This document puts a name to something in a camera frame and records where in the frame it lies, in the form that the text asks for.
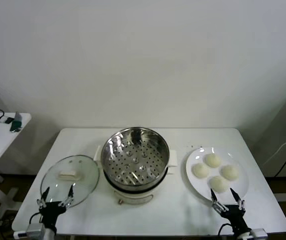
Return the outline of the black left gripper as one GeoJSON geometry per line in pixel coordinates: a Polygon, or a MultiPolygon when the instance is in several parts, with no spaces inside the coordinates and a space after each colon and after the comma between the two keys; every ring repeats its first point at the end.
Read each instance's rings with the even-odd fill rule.
{"type": "Polygon", "coordinates": [[[66,208],[69,208],[74,202],[73,185],[70,186],[67,197],[63,201],[54,201],[46,203],[46,199],[49,193],[50,187],[41,194],[41,198],[37,200],[39,206],[39,212],[42,215],[41,223],[45,227],[55,227],[58,216],[66,212],[66,208]]]}

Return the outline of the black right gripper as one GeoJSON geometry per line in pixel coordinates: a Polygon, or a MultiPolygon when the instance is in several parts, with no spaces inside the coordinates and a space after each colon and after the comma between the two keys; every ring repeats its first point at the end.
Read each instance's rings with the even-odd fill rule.
{"type": "Polygon", "coordinates": [[[228,205],[227,207],[220,203],[213,191],[211,191],[211,199],[212,199],[212,207],[217,213],[220,213],[220,216],[228,219],[233,233],[246,233],[249,232],[249,227],[247,226],[243,216],[245,214],[245,200],[241,199],[237,192],[235,192],[232,188],[230,191],[232,193],[233,198],[235,199],[237,205],[228,205]]]}

